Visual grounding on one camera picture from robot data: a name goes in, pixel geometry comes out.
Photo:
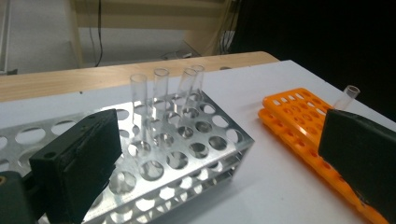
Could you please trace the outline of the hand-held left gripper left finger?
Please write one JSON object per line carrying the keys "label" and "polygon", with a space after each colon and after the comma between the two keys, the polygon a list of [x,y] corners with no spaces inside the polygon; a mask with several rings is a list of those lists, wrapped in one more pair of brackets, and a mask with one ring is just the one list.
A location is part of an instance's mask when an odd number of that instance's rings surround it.
{"label": "hand-held left gripper left finger", "polygon": [[51,223],[82,222],[107,186],[121,154],[117,112],[97,112],[59,135],[30,159],[46,192]]}

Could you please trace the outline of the silver metal test tube rack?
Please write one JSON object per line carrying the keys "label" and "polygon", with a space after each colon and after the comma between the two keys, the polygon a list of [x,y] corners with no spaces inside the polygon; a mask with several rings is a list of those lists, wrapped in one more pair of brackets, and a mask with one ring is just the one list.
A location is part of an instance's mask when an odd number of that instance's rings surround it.
{"label": "silver metal test tube rack", "polygon": [[168,94],[162,119],[147,100],[145,150],[135,155],[133,103],[62,95],[0,104],[0,224],[51,223],[29,159],[82,119],[117,112],[121,154],[107,186],[79,224],[145,224],[231,178],[252,138],[207,95],[184,106]]}

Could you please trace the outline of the wooden table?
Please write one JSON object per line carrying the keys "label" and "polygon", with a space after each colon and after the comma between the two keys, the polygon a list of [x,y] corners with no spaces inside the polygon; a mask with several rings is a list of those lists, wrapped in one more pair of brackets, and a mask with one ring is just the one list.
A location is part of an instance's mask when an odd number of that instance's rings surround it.
{"label": "wooden table", "polygon": [[149,63],[130,63],[0,76],[0,103],[118,87],[128,84],[130,75],[134,73],[150,75],[153,69],[157,67],[167,68],[170,70],[172,77],[178,77],[184,68],[195,64],[202,65],[206,71],[218,71],[223,67],[239,68],[275,62],[278,62],[278,59],[273,55],[264,51],[255,51]]}

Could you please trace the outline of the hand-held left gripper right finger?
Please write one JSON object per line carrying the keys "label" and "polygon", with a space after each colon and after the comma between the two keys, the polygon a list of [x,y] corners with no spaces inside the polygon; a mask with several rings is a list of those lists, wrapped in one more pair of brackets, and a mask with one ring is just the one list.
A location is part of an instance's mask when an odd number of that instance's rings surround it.
{"label": "hand-held left gripper right finger", "polygon": [[363,203],[396,224],[396,132],[363,116],[330,109],[318,154]]}

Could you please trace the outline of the beige wooden furniture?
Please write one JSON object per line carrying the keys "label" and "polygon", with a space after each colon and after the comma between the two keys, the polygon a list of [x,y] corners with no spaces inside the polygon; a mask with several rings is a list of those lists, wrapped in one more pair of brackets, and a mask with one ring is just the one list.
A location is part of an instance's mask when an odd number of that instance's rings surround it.
{"label": "beige wooden furniture", "polygon": [[84,27],[183,30],[184,41],[203,56],[220,52],[220,39],[236,27],[236,0],[63,0],[72,49],[84,64]]}

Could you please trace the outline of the clear glass test tube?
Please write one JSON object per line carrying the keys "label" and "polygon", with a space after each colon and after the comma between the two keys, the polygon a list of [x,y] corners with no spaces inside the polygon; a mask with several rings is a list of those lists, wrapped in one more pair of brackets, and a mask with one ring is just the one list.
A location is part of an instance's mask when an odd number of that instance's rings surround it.
{"label": "clear glass test tube", "polygon": [[154,120],[162,119],[166,109],[165,98],[168,93],[169,71],[160,67],[154,69],[154,86],[152,101],[152,117]]}
{"label": "clear glass test tube", "polygon": [[147,76],[134,74],[130,76],[130,86],[133,103],[134,137],[131,146],[135,147],[135,155],[142,154],[145,150],[146,119],[148,116],[147,106]]}
{"label": "clear glass test tube", "polygon": [[177,89],[177,105],[184,106],[187,103],[187,99],[190,96],[196,76],[197,72],[190,67],[183,70],[183,74],[181,76]]}
{"label": "clear glass test tube", "polygon": [[338,110],[346,110],[360,93],[361,90],[358,87],[347,85],[332,107]]}
{"label": "clear glass test tube", "polygon": [[200,64],[195,64],[191,68],[197,73],[193,83],[192,91],[197,94],[202,94],[205,68]]}

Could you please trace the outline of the white table board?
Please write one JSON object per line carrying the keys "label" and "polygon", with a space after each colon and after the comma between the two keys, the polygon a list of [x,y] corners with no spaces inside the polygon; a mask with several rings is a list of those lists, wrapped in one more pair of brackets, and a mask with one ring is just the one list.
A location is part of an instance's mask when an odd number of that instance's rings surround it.
{"label": "white table board", "polygon": [[[233,176],[145,224],[359,224],[361,217],[303,165],[259,120],[264,97],[304,88],[331,103],[339,90],[292,61],[211,72],[204,90],[252,138]],[[119,86],[62,95],[130,102]]]}

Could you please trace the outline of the orange plastic test tube rack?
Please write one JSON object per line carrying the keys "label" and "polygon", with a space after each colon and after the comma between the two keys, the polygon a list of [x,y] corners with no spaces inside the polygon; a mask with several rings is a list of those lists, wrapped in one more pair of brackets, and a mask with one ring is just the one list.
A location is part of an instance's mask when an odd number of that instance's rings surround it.
{"label": "orange plastic test tube rack", "polygon": [[389,224],[365,204],[343,177],[318,154],[326,112],[332,106],[304,88],[266,96],[258,116],[305,164],[373,224]]}

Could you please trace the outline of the black curtain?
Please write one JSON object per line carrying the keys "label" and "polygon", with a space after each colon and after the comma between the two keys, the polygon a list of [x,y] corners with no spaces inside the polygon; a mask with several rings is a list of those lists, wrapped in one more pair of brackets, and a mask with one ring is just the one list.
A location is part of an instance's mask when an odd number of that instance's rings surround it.
{"label": "black curtain", "polygon": [[242,0],[231,52],[293,60],[396,122],[396,0]]}

